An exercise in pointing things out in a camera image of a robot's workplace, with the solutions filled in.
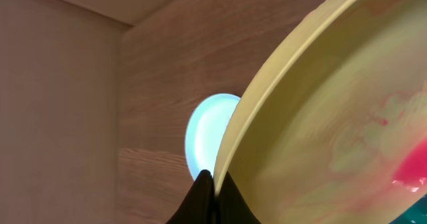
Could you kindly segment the light blue plate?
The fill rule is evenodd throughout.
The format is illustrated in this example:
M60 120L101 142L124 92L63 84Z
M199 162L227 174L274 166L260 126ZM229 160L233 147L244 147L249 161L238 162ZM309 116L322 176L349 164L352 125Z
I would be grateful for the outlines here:
M214 172L222 138L239 101L236 95L218 93L193 110L185 131L185 159L192 179L203 170Z

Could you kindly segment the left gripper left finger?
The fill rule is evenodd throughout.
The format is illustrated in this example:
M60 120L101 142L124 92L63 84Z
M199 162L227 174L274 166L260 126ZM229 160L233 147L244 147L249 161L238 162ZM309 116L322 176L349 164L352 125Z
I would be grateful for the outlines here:
M213 204L214 181L208 170L202 170L166 224L211 224Z

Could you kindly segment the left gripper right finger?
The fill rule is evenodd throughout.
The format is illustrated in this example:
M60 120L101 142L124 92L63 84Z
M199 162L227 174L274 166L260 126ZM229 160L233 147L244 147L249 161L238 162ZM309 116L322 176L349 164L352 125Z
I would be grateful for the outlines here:
M229 173L216 197L216 224L260 224Z

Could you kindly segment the yellow-green plate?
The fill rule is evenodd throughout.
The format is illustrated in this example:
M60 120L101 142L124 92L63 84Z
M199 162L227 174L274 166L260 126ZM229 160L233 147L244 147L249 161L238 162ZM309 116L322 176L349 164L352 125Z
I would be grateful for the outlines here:
M389 223L426 194L426 0L325 0L262 65L214 169L262 223Z

